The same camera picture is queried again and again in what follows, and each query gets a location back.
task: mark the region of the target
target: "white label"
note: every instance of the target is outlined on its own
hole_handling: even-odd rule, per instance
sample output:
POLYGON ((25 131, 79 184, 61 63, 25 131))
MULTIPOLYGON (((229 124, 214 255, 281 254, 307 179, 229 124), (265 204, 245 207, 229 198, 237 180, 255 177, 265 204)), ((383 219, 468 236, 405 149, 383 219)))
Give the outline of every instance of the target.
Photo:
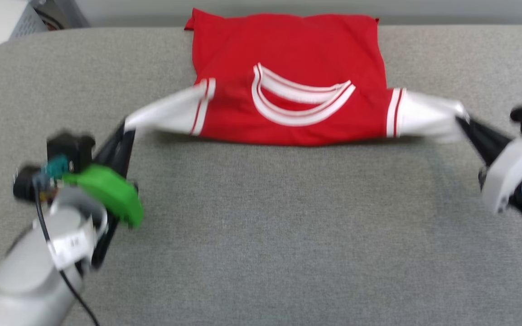
POLYGON ((52 254, 54 265, 62 270, 82 258, 92 259, 96 241, 97 237, 92 219, 88 219, 77 231, 52 239, 48 248, 52 254))

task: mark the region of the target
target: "white neckline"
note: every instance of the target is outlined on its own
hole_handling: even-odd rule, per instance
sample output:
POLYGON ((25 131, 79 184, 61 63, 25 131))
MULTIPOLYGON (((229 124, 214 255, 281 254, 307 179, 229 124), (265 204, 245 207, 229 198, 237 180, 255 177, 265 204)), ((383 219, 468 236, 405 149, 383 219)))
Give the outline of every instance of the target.
POLYGON ((314 87, 286 80, 260 63, 253 68, 255 78, 251 88, 255 107, 268 120, 288 126, 312 125, 327 119, 338 111, 356 89, 351 81, 330 87, 314 87), (319 104, 307 110, 288 110, 267 100, 261 88, 289 101, 319 104))

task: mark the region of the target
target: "gray wall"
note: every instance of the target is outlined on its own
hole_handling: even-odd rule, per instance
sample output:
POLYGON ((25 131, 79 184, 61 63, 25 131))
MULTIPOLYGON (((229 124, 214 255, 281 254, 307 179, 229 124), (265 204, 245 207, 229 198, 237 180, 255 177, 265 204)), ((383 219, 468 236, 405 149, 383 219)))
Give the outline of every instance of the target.
POLYGON ((383 24, 522 24, 522 0, 75 0, 93 27, 183 25, 197 7, 222 16, 365 13, 383 24))

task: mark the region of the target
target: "green plastic part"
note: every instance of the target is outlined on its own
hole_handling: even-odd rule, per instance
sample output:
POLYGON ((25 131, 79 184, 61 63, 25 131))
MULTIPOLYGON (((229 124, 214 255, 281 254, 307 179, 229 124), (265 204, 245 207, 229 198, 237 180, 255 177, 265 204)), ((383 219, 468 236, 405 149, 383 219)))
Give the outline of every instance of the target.
POLYGON ((112 169, 93 164, 79 174, 63 175, 62 180, 82 188, 131 227, 138 227, 142 222, 145 210, 136 188, 112 169))

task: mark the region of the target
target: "gray fabric surface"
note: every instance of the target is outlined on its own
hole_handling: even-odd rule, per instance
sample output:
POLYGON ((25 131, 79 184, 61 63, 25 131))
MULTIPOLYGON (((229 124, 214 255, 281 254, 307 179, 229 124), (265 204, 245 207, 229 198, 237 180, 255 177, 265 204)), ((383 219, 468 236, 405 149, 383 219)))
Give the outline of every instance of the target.
MULTIPOLYGON (((516 134, 522 27, 381 27, 389 85, 460 99, 516 134)), ((100 142, 190 86, 191 33, 88 29, 0 46, 0 259, 35 216, 12 175, 60 128, 100 142)), ((103 325, 522 325, 522 217, 491 216, 466 143, 316 149, 151 134, 129 177, 145 221, 118 230, 85 299, 103 325)), ((75 307, 67 326, 89 324, 75 307)))

